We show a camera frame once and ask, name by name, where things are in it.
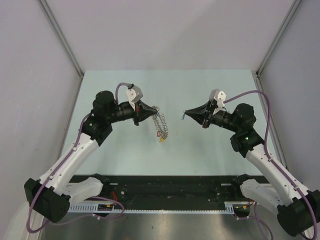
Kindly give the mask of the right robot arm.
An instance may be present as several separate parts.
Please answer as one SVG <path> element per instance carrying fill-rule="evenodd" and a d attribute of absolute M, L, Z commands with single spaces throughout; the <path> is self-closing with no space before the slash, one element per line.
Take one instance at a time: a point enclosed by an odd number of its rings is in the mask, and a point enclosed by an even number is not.
<path fill-rule="evenodd" d="M 254 129 L 254 108 L 246 103 L 237 105 L 233 113 L 216 109 L 214 101 L 186 110 L 204 129 L 210 125 L 232 131 L 232 149 L 252 163 L 271 184 L 272 189 L 243 174 L 230 188 L 231 196 L 242 201 L 249 198 L 276 215 L 282 229 L 290 236 L 301 235 L 320 221 L 320 192 L 311 191 L 298 181 L 270 152 L 263 138 Z"/>

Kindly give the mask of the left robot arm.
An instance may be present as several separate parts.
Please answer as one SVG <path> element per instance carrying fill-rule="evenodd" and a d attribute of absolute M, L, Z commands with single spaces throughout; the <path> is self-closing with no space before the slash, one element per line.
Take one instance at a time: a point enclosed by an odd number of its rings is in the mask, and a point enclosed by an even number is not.
<path fill-rule="evenodd" d="M 28 179 L 24 184 L 29 211 L 36 211 L 52 223 L 66 215 L 70 207 L 86 199 L 110 196 L 108 180 L 94 174 L 82 182 L 69 184 L 85 160 L 94 153 L 111 134 L 112 124 L 133 120 L 137 126 L 158 111 L 142 102 L 142 92 L 134 86 L 126 91 L 127 101 L 117 103 L 112 92 L 96 94 L 92 110 L 81 121 L 75 141 L 68 151 L 37 180 Z"/>

